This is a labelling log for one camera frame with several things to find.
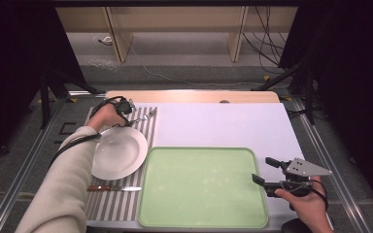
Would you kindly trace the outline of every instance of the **knife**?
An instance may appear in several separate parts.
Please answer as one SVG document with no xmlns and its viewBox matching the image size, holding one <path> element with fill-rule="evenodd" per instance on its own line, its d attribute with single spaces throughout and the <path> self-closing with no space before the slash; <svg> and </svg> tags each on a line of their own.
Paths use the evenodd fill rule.
<svg viewBox="0 0 373 233">
<path fill-rule="evenodd" d="M 139 191 L 139 186 L 90 185 L 88 191 Z"/>
</svg>

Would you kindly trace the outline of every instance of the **white table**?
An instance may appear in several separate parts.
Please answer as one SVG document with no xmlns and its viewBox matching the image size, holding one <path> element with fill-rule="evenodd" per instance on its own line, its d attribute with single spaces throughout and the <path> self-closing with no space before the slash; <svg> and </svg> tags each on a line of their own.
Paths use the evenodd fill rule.
<svg viewBox="0 0 373 233">
<path fill-rule="evenodd" d="M 158 107 L 153 137 L 154 147 L 234 147 L 251 149 L 260 175 L 267 182 L 285 177 L 280 169 L 265 164 L 265 157 L 288 161 L 304 158 L 280 103 L 136 103 L 141 107 Z M 293 218 L 288 203 L 266 198 L 269 222 L 261 231 L 279 230 Z M 144 228 L 138 221 L 91 220 L 88 225 L 133 231 L 254 231 L 254 229 Z"/>
</svg>

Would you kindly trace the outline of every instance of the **white sleeve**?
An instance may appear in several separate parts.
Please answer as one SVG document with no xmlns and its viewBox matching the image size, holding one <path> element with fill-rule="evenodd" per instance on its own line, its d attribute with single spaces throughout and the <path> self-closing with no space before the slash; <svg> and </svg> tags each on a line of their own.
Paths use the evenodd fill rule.
<svg viewBox="0 0 373 233">
<path fill-rule="evenodd" d="M 96 134 L 88 126 L 69 136 L 70 141 Z M 85 232 L 86 189 L 90 183 L 96 141 L 80 143 L 53 162 L 24 214 L 17 232 Z"/>
</svg>

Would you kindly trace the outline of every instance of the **table surface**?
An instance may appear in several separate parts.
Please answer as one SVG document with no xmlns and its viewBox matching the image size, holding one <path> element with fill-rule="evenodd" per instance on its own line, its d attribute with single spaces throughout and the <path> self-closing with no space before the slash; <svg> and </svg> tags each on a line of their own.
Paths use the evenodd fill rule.
<svg viewBox="0 0 373 233">
<path fill-rule="evenodd" d="M 272 91 L 229 90 L 112 90 L 108 98 L 125 96 L 134 102 L 148 103 L 280 103 Z"/>
<path fill-rule="evenodd" d="M 278 169 L 265 164 L 265 157 L 270 156 L 283 161 L 295 157 L 303 158 L 285 108 L 279 103 L 274 92 L 136 90 L 107 93 L 107 97 L 117 95 L 133 99 L 137 107 L 158 109 L 152 147 L 248 148 L 255 154 L 260 175 L 268 182 L 281 181 L 285 177 Z M 227 100 L 231 104 L 217 104 L 222 100 Z M 194 124 L 180 124 L 180 122 L 190 121 L 191 118 L 199 120 L 194 121 Z M 289 209 L 286 201 L 265 198 L 270 218 L 261 231 L 278 230 L 284 222 L 296 218 L 296 214 Z M 89 220 L 87 224 L 93 227 L 148 232 L 256 231 L 256 229 L 146 228 L 137 220 Z"/>
</svg>

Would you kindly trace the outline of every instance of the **cable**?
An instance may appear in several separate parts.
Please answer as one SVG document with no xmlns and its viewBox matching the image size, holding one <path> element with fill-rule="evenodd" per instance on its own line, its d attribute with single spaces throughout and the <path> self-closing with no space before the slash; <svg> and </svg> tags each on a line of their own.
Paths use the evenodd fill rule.
<svg viewBox="0 0 373 233">
<path fill-rule="evenodd" d="M 264 26 L 264 28 L 266 28 L 265 30 L 265 34 L 268 36 L 268 40 L 269 40 L 269 43 L 270 43 L 270 47 L 271 47 L 271 51 L 272 51 L 272 54 L 274 55 L 275 59 L 277 60 L 278 62 L 278 59 L 277 57 L 275 56 L 275 52 L 277 53 L 277 55 L 280 57 L 281 59 L 281 56 L 280 56 L 280 53 L 277 51 L 277 48 L 275 47 L 274 45 L 274 42 L 272 41 L 271 39 L 271 35 L 269 34 L 269 18 L 271 17 L 271 7 L 268 6 L 267 8 L 267 11 L 266 11 L 266 26 Z"/>
<path fill-rule="evenodd" d="M 167 81 L 175 82 L 175 83 L 186 83 L 186 84 L 191 84 L 191 85 L 198 85 L 198 86 L 207 86 L 207 85 L 214 85 L 214 86 L 234 86 L 234 85 L 241 85 L 241 84 L 256 84 L 256 85 L 263 85 L 263 83 L 230 83 L 230 84 L 220 84 L 220 83 L 192 83 L 188 81 L 183 81 L 183 80 L 174 80 L 171 78 L 168 78 L 166 76 L 163 76 L 161 74 L 154 73 L 150 71 L 143 63 L 144 61 L 141 59 L 141 57 L 138 55 L 138 53 L 135 51 L 135 49 L 132 48 L 132 46 L 124 39 L 124 41 L 128 44 L 129 48 L 134 52 L 135 56 L 141 61 L 142 67 L 147 71 L 148 74 L 153 75 L 153 76 L 158 76 L 161 77 Z"/>
<path fill-rule="evenodd" d="M 51 163 L 50 163 L 50 167 L 52 166 L 53 162 L 57 159 L 58 156 L 60 156 L 62 153 L 64 153 L 66 150 L 78 145 L 78 144 L 81 144 L 81 143 L 84 143 L 84 142 L 87 142 L 89 140 L 92 140 L 92 139 L 99 139 L 101 138 L 101 134 L 97 133 L 97 134 L 93 134 L 93 135 L 88 135 L 88 136 L 84 136 L 82 138 L 78 138 L 70 143 L 68 143 L 67 145 L 65 145 L 63 148 L 61 148 L 56 154 L 55 156 L 53 157 Z"/>
<path fill-rule="evenodd" d="M 317 91 L 314 89 L 314 99 L 313 99 L 313 106 L 312 106 L 312 111 L 319 111 L 322 116 L 316 116 L 312 114 L 312 116 L 316 119 L 323 120 L 323 121 L 329 121 L 328 117 L 325 114 L 325 107 L 322 105 L 321 98 Z"/>
<path fill-rule="evenodd" d="M 103 41 L 101 41 L 100 39 L 98 39 L 98 42 L 101 43 L 101 44 L 103 44 L 103 45 L 105 45 L 105 46 L 111 46 L 111 45 L 112 45 L 111 42 L 109 42 L 109 43 L 107 43 L 107 42 L 103 42 Z"/>
<path fill-rule="evenodd" d="M 321 197 L 321 199 L 323 200 L 323 202 L 325 203 L 325 210 L 327 211 L 328 210 L 328 197 L 327 197 L 327 192 L 326 192 L 326 188 L 325 186 L 319 182 L 319 181 L 316 181 L 316 180 L 310 180 L 310 182 L 313 182 L 313 183 L 319 183 L 321 186 L 322 186 L 322 189 L 323 189 L 323 193 L 324 194 L 321 194 L 320 192 L 316 191 L 315 189 L 313 189 L 311 186 L 309 186 L 309 189 L 311 191 L 313 191 L 315 194 L 317 194 L 319 197 Z"/>
<path fill-rule="evenodd" d="M 292 111 L 292 110 L 288 110 L 288 109 L 286 109 L 286 111 L 287 111 L 287 114 L 288 114 L 288 118 L 289 118 L 289 119 L 293 119 L 294 117 L 297 117 L 297 116 L 300 116 L 300 115 L 305 114 L 305 110 L 301 110 L 301 111 Z"/>
<path fill-rule="evenodd" d="M 255 35 L 255 33 L 253 32 L 253 35 L 254 35 L 254 37 L 257 39 L 257 40 L 259 40 L 260 42 L 263 42 L 261 39 L 259 39 L 256 35 Z M 265 45 L 267 45 L 267 46 L 273 46 L 273 47 L 275 47 L 275 48 L 277 48 L 277 49 L 281 49 L 281 50 L 283 50 L 284 48 L 283 47 L 279 47 L 279 46 L 275 46 L 275 45 L 271 45 L 271 44 L 268 44 L 268 43 L 265 43 L 265 42 L 263 42 Z"/>
<path fill-rule="evenodd" d="M 281 34 L 281 32 L 279 32 L 278 34 L 280 34 L 281 39 L 283 39 L 284 43 L 286 44 L 286 43 L 287 43 L 287 40 L 284 39 L 284 37 L 283 37 L 283 35 Z"/>
<path fill-rule="evenodd" d="M 258 7 L 255 7 L 256 9 L 256 13 L 258 14 L 258 17 L 259 17 L 259 20 L 261 21 L 261 24 L 262 24 L 262 27 L 264 29 L 264 35 L 263 35 L 263 38 L 262 38 L 262 43 L 261 43 L 261 47 L 259 48 L 260 51 L 262 51 L 262 47 L 264 45 L 264 41 L 265 41 L 265 35 L 267 33 L 267 29 L 265 27 L 265 24 L 263 23 L 263 20 L 262 20 L 262 17 L 261 15 L 259 14 L 259 11 L 258 11 Z M 262 69 L 264 69 L 266 71 L 266 69 L 263 67 L 262 65 L 262 61 L 261 61 L 261 56 L 259 55 L 259 64 L 261 65 Z"/>
<path fill-rule="evenodd" d="M 267 27 L 265 26 L 265 24 L 264 24 L 264 22 L 263 22 L 263 20 L 262 20 L 262 17 L 261 17 L 261 15 L 260 15 L 259 11 L 258 11 L 258 7 L 257 7 L 257 6 L 255 6 L 255 10 L 256 10 L 256 13 L 258 14 L 258 18 L 259 18 L 259 20 L 261 21 L 262 28 L 264 29 L 264 35 L 263 35 L 263 38 L 262 38 L 262 44 L 261 44 L 261 47 L 259 48 L 259 50 L 262 50 L 262 47 L 263 47 L 263 45 L 264 45 L 264 43 L 265 43 L 265 36 L 266 36 L 267 34 L 268 34 L 268 36 L 269 36 L 269 28 L 267 28 Z M 266 14 L 266 20 L 267 20 L 267 25 L 268 25 L 268 22 L 269 22 L 269 15 L 268 15 L 268 13 Z"/>
<path fill-rule="evenodd" d="M 247 36 L 245 35 L 245 33 L 243 33 L 243 36 L 245 38 L 245 40 L 248 42 L 248 44 L 250 45 L 251 48 L 253 48 L 253 50 L 257 51 L 260 55 L 262 55 L 263 57 L 265 57 L 266 59 L 268 59 L 269 61 L 271 61 L 272 63 L 274 63 L 275 65 L 278 66 L 278 63 L 274 60 L 272 60 L 271 58 L 269 58 L 265 53 L 263 53 L 260 49 L 258 49 L 248 38 Z"/>
</svg>

